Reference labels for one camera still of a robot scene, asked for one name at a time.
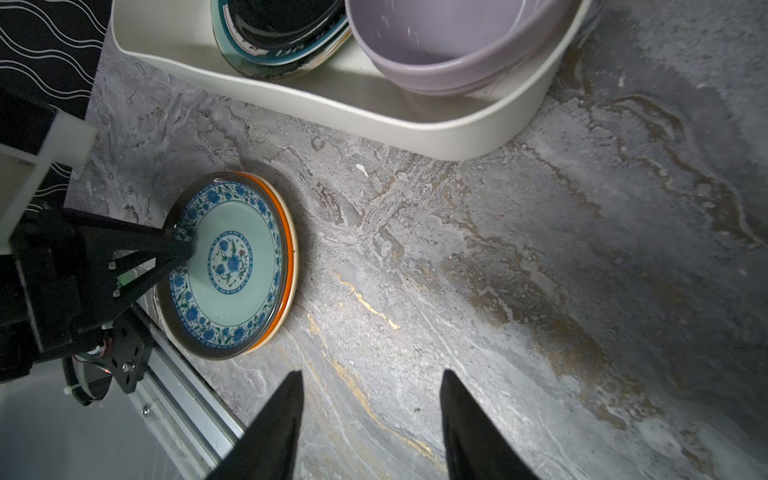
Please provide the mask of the blue patterned plate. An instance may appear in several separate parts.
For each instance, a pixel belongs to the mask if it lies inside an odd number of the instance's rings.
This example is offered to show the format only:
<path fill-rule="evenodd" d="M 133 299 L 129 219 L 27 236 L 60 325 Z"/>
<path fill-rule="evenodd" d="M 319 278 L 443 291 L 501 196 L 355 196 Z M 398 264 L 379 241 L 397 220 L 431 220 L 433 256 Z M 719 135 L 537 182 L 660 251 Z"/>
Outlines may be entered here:
<path fill-rule="evenodd" d="M 255 348 L 289 293 L 289 226 L 276 195 L 241 173 L 206 175 L 178 198 L 163 231 L 193 247 L 157 285 L 169 334 L 209 360 Z"/>

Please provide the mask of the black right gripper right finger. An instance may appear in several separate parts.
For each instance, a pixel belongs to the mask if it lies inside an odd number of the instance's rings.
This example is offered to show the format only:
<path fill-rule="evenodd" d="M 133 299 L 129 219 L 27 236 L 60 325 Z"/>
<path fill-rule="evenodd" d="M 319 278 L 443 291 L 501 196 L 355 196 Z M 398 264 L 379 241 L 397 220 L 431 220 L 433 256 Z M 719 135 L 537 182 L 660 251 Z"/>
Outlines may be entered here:
<path fill-rule="evenodd" d="M 453 370 L 443 373 L 440 406 L 450 479 L 538 479 Z"/>

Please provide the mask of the black round plate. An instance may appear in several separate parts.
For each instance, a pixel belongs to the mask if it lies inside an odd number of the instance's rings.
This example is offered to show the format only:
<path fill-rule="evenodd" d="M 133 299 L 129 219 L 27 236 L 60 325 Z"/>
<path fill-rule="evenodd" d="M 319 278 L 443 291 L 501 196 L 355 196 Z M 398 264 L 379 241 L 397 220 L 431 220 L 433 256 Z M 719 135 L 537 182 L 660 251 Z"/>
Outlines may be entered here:
<path fill-rule="evenodd" d="M 343 12 L 337 0 L 234 0 L 227 8 L 235 30 L 263 49 L 293 46 L 320 33 Z"/>

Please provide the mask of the lilac ceramic bowl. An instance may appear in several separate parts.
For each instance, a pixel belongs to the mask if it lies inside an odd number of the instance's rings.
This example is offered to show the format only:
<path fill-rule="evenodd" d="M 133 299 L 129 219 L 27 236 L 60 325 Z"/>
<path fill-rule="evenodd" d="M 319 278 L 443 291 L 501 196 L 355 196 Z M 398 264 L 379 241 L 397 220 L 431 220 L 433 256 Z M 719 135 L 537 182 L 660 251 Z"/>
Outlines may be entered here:
<path fill-rule="evenodd" d="M 358 45 L 400 88 L 475 91 L 526 60 L 573 13 L 574 1 L 359 0 L 345 4 Z"/>

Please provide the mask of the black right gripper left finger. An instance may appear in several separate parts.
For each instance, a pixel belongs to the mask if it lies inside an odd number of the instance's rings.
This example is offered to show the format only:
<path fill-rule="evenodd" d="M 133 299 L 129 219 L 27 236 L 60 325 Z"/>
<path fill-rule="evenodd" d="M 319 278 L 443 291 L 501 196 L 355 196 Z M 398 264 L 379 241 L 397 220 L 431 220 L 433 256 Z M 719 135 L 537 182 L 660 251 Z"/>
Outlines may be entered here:
<path fill-rule="evenodd" d="M 207 479 L 292 479 L 303 408 L 302 372 L 290 371 Z"/>

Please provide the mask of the white plate green rim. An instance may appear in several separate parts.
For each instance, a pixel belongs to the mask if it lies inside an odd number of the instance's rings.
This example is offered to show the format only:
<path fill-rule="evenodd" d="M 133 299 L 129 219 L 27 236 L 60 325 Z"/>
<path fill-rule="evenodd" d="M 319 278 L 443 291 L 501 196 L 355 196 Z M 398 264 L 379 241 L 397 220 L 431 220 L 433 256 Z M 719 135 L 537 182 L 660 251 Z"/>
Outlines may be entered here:
<path fill-rule="evenodd" d="M 225 60 L 248 78 L 284 80 L 307 73 L 327 61 L 351 37 L 344 7 L 328 27 L 300 43 L 276 49 L 259 48 L 235 30 L 227 2 L 210 3 L 214 38 Z"/>

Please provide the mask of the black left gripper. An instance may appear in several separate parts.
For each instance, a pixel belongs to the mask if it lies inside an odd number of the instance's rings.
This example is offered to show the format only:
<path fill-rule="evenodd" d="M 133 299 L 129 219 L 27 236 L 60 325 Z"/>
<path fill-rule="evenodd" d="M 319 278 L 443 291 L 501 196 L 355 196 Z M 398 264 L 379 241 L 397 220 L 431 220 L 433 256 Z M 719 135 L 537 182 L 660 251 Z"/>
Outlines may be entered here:
<path fill-rule="evenodd" d="M 78 395 L 77 362 L 133 393 L 153 340 L 129 310 L 192 250 L 161 229 L 69 208 L 23 217 L 1 257 L 2 382 L 59 360 Z"/>

